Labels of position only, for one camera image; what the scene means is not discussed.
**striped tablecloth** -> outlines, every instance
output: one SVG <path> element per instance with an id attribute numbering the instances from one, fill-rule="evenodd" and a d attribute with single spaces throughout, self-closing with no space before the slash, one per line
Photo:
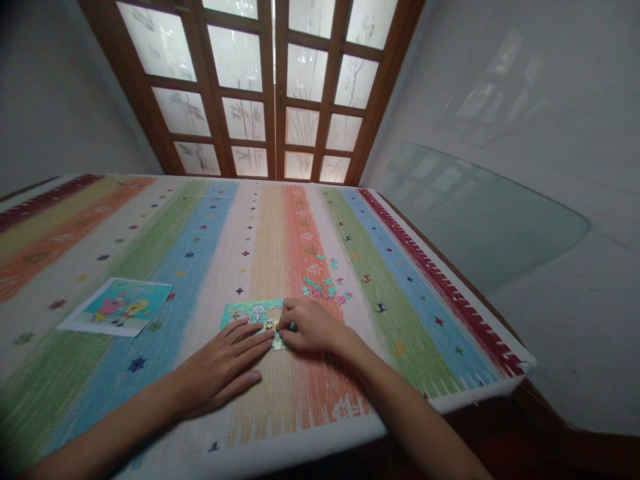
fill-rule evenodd
<path id="1" fill-rule="evenodd" d="M 374 191 L 70 175 L 1 208 L 2 422 L 23 467 L 202 347 L 226 304 L 301 296 L 309 282 L 334 285 L 318 301 L 441 412 L 509 393 L 535 364 Z M 110 277 L 173 291 L 136 338 L 54 330 Z M 384 434 L 340 360 L 282 350 L 258 368 L 261 384 L 121 475 L 257 475 Z"/>

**yellow stripe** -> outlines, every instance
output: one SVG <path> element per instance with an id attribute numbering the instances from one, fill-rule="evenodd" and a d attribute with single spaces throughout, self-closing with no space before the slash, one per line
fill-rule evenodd
<path id="1" fill-rule="evenodd" d="M 47 235 L 56 227 L 87 208 L 87 205 L 98 198 L 114 192 L 118 187 L 119 181 L 130 180 L 130 177 L 106 177 L 98 180 L 60 203 L 10 228 L 0 235 L 0 245 L 2 245 L 0 261 Z"/>
<path id="2" fill-rule="evenodd" d="M 257 211 L 256 238 L 252 252 L 250 301 L 287 296 L 287 255 L 280 186 L 261 188 Z M 290 351 L 268 352 L 256 365 L 262 382 L 233 403 L 233 428 L 229 446 L 291 433 L 296 430 L 297 392 L 291 378 Z"/>

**cartoon picture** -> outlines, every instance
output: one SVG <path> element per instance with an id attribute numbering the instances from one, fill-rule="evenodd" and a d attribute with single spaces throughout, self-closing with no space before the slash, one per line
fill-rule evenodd
<path id="1" fill-rule="evenodd" d="M 280 315 L 282 314 L 282 299 L 279 300 L 264 300 L 260 302 L 243 302 L 243 303 L 228 303 L 225 306 L 225 311 L 222 316 L 222 324 L 220 330 L 225 328 L 230 322 L 238 320 L 243 317 L 249 317 L 252 323 L 263 323 L 264 326 L 260 332 L 266 329 L 274 329 L 280 321 Z M 286 346 L 282 342 L 280 335 L 276 333 L 273 337 L 273 344 L 270 350 L 282 350 Z"/>
<path id="2" fill-rule="evenodd" d="M 57 328 L 136 337 L 171 290 L 166 283 L 110 278 Z"/>

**table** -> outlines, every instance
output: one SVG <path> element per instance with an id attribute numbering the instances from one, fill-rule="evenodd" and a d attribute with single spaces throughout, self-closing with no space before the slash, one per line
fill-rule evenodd
<path id="1" fill-rule="evenodd" d="M 533 356 L 374 191 L 255 180 L 67 175 L 2 204 L 4 432 L 37 461 L 174 369 L 228 303 L 318 301 L 446 413 L 510 393 Z M 56 331 L 106 279 L 170 283 L 136 338 Z M 263 381 L 184 422 L 122 477 L 236 478 L 385 434 L 339 359 L 269 352 Z"/>

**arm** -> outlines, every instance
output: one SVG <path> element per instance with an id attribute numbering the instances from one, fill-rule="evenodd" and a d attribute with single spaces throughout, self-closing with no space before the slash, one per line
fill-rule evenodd
<path id="1" fill-rule="evenodd" d="M 260 382 L 260 372 L 246 370 L 269 350 L 273 330 L 254 335 L 262 323 L 247 322 L 230 323 L 176 370 L 26 470 L 20 480 L 103 477 L 145 439 L 216 410 Z"/>
<path id="2" fill-rule="evenodd" d="M 328 351 L 351 364 L 389 430 L 432 479 L 490 479 L 440 414 L 358 334 L 310 299 L 286 299 L 277 329 L 294 349 Z M 296 332 L 288 330 L 294 321 Z"/>

